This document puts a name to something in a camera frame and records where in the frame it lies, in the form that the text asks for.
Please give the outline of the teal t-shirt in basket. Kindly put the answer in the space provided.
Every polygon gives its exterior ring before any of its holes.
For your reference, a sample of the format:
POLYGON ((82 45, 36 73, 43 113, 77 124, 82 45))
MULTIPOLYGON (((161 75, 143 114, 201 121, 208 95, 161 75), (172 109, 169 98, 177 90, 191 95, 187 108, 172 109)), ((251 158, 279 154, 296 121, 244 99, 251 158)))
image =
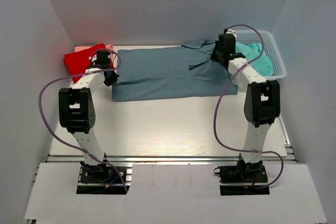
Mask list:
MULTIPOLYGON (((236 52, 242 53, 247 61, 252 61, 257 58, 262 50, 261 43, 251 43, 248 45, 244 45, 242 43, 236 43, 236 52)), ((254 61, 252 67, 262 76, 272 76, 274 74, 274 67, 271 62, 270 57, 264 51, 259 59, 254 61)))

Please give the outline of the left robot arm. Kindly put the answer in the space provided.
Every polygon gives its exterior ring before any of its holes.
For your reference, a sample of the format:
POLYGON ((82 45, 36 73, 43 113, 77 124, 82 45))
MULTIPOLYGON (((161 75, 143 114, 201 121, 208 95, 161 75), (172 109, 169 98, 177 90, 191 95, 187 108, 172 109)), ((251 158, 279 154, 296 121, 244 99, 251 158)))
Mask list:
POLYGON ((109 87, 117 82, 119 75, 110 64, 117 56, 112 49, 96 50, 79 80, 69 88, 59 90, 59 120, 77 141, 86 166, 94 166, 93 176, 101 182, 110 178, 111 168, 104 164, 106 155, 99 146, 93 129, 96 123, 92 95, 104 84, 109 87))

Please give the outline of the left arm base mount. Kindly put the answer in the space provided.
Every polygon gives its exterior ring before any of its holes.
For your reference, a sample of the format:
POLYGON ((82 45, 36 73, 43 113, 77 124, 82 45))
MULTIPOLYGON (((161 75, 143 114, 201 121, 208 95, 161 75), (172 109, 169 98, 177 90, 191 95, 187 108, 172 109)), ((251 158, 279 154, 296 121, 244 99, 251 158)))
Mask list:
POLYGON ((126 195, 131 184, 131 168, 80 162, 77 195, 126 195))

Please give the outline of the folded pink t-shirt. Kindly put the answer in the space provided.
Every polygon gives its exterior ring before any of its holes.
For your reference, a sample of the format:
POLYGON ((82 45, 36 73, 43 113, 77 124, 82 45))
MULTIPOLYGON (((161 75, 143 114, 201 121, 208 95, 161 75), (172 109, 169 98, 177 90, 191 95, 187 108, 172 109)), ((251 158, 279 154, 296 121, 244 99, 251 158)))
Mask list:
MULTIPOLYGON (((93 46, 77 46, 77 47, 75 47, 75 52, 82 51, 82 50, 85 50, 85 49, 89 49, 89 48, 91 48, 91 47, 93 47, 93 46)), ((105 47, 106 47, 107 49, 111 49, 111 50, 114 49, 114 47, 113 47, 112 44, 105 45, 105 47)))

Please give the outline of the white plastic basket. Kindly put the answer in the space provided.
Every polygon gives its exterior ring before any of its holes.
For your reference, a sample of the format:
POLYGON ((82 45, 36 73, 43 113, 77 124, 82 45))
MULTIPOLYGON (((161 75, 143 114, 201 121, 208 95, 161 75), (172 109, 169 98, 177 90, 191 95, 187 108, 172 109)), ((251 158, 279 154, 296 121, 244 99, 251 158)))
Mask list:
POLYGON ((281 79, 286 76, 286 69, 282 61, 281 55, 277 48, 277 45, 270 32, 260 30, 259 33, 255 33, 253 30, 237 30, 236 42, 248 45, 251 43, 261 43, 262 50, 270 57, 274 67, 274 74, 272 76, 264 76, 268 80, 281 79))

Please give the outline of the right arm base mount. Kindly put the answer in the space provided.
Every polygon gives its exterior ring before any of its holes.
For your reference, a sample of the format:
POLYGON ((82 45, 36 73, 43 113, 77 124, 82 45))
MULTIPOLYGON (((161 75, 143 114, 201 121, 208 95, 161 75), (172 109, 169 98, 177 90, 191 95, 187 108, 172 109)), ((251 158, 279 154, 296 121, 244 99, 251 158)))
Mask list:
POLYGON ((245 163, 238 160, 235 166, 218 166, 214 174, 219 177, 222 196, 269 195, 268 177, 262 161, 245 163))

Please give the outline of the grey-blue t-shirt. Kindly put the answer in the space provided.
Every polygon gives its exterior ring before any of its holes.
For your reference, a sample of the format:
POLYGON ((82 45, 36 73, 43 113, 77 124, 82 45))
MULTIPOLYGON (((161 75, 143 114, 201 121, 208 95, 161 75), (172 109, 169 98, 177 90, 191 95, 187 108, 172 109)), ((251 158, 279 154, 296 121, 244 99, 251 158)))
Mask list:
POLYGON ((112 87, 114 102, 236 95, 231 75, 211 60, 215 42, 118 50, 121 66, 112 87))

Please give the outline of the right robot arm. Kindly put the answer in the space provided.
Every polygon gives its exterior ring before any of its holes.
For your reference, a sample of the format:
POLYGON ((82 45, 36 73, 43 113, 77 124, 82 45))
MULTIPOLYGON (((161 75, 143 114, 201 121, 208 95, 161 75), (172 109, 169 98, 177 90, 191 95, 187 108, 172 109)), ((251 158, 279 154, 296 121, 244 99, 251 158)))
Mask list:
POLYGON ((244 116, 248 126, 244 147, 239 151, 244 164, 238 166, 237 175, 247 182, 256 175, 254 164, 262 161, 267 132, 280 115, 280 84, 261 76, 242 53, 236 52, 236 38, 231 33, 218 36, 211 60, 224 67, 246 92, 244 116))

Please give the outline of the aluminium table rail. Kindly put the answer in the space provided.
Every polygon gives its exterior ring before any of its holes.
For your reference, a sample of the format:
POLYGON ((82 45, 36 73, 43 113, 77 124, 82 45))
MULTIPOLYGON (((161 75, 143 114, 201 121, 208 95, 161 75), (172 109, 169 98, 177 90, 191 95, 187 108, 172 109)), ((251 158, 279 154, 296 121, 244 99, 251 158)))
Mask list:
POLYGON ((110 161, 234 161, 244 146, 245 93, 217 97, 113 102, 93 94, 94 132, 110 161))

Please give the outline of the folded red t-shirt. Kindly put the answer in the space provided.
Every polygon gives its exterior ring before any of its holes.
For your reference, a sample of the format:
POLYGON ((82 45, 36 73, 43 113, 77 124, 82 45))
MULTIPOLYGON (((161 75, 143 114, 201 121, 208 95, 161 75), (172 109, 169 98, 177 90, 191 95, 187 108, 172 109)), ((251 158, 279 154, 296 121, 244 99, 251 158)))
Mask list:
POLYGON ((82 51, 65 54, 64 63, 70 75, 74 76, 80 73, 85 73, 91 63, 91 60, 89 59, 91 54, 94 51, 102 48, 106 48, 104 43, 97 44, 82 51))

